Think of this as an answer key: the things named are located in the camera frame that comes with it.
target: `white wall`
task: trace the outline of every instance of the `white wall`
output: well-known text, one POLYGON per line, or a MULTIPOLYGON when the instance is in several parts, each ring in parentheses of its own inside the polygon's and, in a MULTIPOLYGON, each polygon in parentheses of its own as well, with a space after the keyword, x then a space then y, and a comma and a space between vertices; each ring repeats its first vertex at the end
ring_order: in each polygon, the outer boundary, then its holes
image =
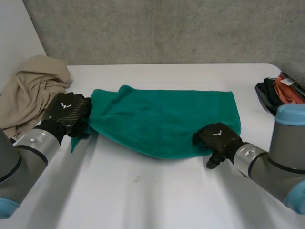
POLYGON ((0 0, 0 92, 16 68, 46 54, 22 0, 0 0))

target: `silver robot arm segment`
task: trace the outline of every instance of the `silver robot arm segment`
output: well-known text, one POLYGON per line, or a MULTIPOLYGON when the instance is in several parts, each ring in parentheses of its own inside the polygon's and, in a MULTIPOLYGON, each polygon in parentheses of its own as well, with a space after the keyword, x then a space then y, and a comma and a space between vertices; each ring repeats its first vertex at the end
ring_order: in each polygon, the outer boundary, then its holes
POLYGON ((0 219, 12 216, 60 148, 64 135, 82 138, 91 99, 57 94, 42 116, 14 147, 0 128, 0 219))
POLYGON ((207 168, 225 159, 287 207, 305 214, 305 105, 280 106, 275 117, 270 152, 245 143, 228 126, 206 126, 193 137, 213 151, 207 168))

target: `orange cloth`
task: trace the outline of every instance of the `orange cloth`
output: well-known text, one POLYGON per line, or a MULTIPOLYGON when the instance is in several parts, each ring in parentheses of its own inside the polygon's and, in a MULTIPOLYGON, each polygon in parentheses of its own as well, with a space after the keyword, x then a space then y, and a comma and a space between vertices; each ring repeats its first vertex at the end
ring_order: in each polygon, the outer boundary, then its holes
POLYGON ((284 77, 279 75, 274 82, 276 94, 284 104, 305 104, 301 97, 286 84, 282 83, 284 77))

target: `gray wall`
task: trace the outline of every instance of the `gray wall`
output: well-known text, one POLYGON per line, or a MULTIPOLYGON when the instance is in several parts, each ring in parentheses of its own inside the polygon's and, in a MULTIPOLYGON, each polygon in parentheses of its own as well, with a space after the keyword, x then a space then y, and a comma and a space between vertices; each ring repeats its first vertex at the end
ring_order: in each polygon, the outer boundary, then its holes
POLYGON ((23 0, 69 64, 304 61, 305 0, 23 0))

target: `concrete wall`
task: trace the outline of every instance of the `concrete wall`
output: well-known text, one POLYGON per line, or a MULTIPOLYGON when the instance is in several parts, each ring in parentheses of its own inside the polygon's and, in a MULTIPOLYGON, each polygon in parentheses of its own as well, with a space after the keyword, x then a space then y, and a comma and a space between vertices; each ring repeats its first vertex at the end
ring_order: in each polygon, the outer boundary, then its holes
POLYGON ((305 0, 23 0, 69 64, 273 63, 305 56, 305 0))
POLYGON ((30 57, 44 54, 22 0, 0 0, 0 92, 30 57))

